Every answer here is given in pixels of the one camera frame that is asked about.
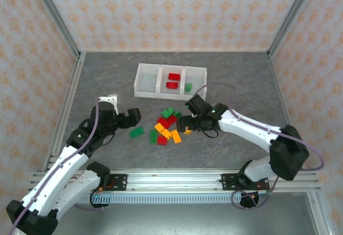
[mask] yellow lego brick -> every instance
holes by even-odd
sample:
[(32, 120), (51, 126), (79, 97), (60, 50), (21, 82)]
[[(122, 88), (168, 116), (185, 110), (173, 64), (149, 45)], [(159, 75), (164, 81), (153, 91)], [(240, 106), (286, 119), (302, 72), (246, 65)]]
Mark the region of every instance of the yellow lego brick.
[(172, 135), (168, 129), (165, 129), (164, 131), (162, 131), (161, 135), (166, 137), (167, 140), (170, 140), (172, 137)]
[(164, 131), (165, 128), (163, 127), (162, 124), (157, 123), (157, 124), (155, 125), (155, 129), (156, 129), (159, 133), (162, 133), (162, 131)]
[(173, 130), (170, 133), (172, 134), (172, 137), (173, 137), (175, 144), (182, 142), (180, 135), (178, 134), (177, 130)]
[(191, 134), (191, 133), (192, 133), (192, 131), (191, 131), (191, 130), (188, 130), (188, 127), (186, 127), (186, 131), (184, 132), (184, 134), (189, 135), (189, 134)]

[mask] patterned wallpaper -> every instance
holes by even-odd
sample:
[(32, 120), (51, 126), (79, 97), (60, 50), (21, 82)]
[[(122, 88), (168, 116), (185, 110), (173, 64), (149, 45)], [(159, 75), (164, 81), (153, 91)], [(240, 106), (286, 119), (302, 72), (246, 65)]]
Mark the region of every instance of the patterned wallpaper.
[(41, 0), (0, 0), (0, 227), (48, 151), (74, 57)]
[(291, 123), (326, 160), (319, 178), (342, 234), (343, 0), (306, 2), (273, 64)]
[(80, 50), (264, 50), (294, 0), (54, 0)]

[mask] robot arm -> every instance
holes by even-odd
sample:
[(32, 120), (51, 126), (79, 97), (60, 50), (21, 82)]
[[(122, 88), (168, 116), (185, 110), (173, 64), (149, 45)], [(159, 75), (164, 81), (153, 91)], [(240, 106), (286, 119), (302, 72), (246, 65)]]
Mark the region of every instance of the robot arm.
[[(177, 130), (183, 132), (186, 127), (191, 130), (208, 131), (221, 130), (241, 136), (270, 154), (260, 160), (248, 161), (240, 171), (240, 183), (249, 187), (249, 184), (270, 176), (279, 176), (285, 180), (293, 180), (303, 163), (309, 156), (304, 145), (286, 139), (270, 131), (276, 131), (296, 138), (300, 138), (297, 130), (286, 125), (284, 128), (269, 126), (256, 120), (247, 118), (234, 110), (229, 110), (226, 105), (217, 104), (212, 107), (199, 95), (192, 97), (187, 103), (187, 108), (193, 116), (183, 116), (178, 119)], [(247, 124), (241, 119), (266, 128), (266, 131)]]
[[(141, 119), (138, 108), (129, 109), (129, 116), (125, 116), (123, 113), (117, 113), (116, 101), (113, 101), (112, 97), (102, 97), (99, 100), (98, 125), (92, 139), (84, 149), (63, 165), (61, 164), (63, 160), (78, 151), (91, 134), (95, 123), (95, 107), (92, 109), (91, 117), (84, 120), (71, 133), (57, 162), (39, 184), (24, 196), (21, 202), (12, 200), (7, 206), (8, 215), (14, 223), (29, 205), (37, 190), (43, 187), (41, 193), (29, 206), (17, 225), (17, 228), (27, 235), (52, 234), (61, 217), (80, 197), (89, 191), (107, 186), (110, 169), (94, 162), (87, 167), (87, 171), (83, 172), (79, 179), (66, 187), (75, 171), (85, 164), (92, 154), (103, 145), (104, 139), (108, 136), (114, 136), (118, 128), (126, 129), (136, 126)], [(47, 180), (52, 172), (54, 175), (50, 180)]]

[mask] white plastic bin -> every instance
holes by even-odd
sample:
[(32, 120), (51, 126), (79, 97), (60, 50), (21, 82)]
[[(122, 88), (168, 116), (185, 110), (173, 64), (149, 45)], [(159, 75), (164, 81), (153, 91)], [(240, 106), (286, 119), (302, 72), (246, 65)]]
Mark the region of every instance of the white plastic bin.
[[(169, 80), (170, 73), (180, 74), (181, 80)], [(168, 89), (167, 82), (177, 82), (178, 88)], [(192, 89), (186, 92), (185, 84), (188, 83), (192, 84)], [(206, 83), (206, 68), (140, 63), (134, 84), (135, 97), (189, 100)], [(199, 92), (204, 100), (206, 99), (206, 91), (207, 88), (204, 88)]]
[[(199, 88), (201, 88), (203, 85), (206, 85), (207, 69), (200, 68), (200, 67), (185, 66), (184, 72), (185, 72), (184, 82), (183, 82), (184, 88), (181, 93), (181, 98), (183, 100), (189, 100)], [(192, 84), (192, 89), (189, 92), (186, 92), (185, 86), (186, 84), (189, 84), (189, 83)], [(206, 99), (206, 91), (207, 91), (207, 88), (205, 87), (198, 93), (204, 100)]]
[(162, 72), (160, 64), (140, 63), (135, 79), (135, 97), (157, 98)]

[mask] red lego brick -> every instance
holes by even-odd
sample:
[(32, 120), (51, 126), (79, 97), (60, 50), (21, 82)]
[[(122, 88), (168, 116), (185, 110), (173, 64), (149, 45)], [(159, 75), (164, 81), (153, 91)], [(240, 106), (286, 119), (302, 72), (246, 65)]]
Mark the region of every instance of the red lego brick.
[(181, 75), (180, 74), (176, 74), (176, 73), (169, 73), (168, 79), (180, 81), (181, 80)]
[(166, 137), (162, 137), (162, 136), (158, 136), (157, 137), (157, 145), (167, 145), (167, 138)]
[(166, 121), (169, 123), (169, 125), (172, 125), (177, 121), (177, 118), (175, 117), (175, 115), (171, 115), (166, 119)]
[(169, 127), (170, 127), (169, 122), (168, 122), (166, 119), (164, 119), (163, 117), (159, 118), (159, 119), (157, 120), (157, 122), (160, 123), (160, 124), (162, 124), (162, 126), (163, 126), (165, 129), (169, 129)]
[(167, 88), (168, 89), (177, 89), (178, 83), (177, 82), (167, 82)]

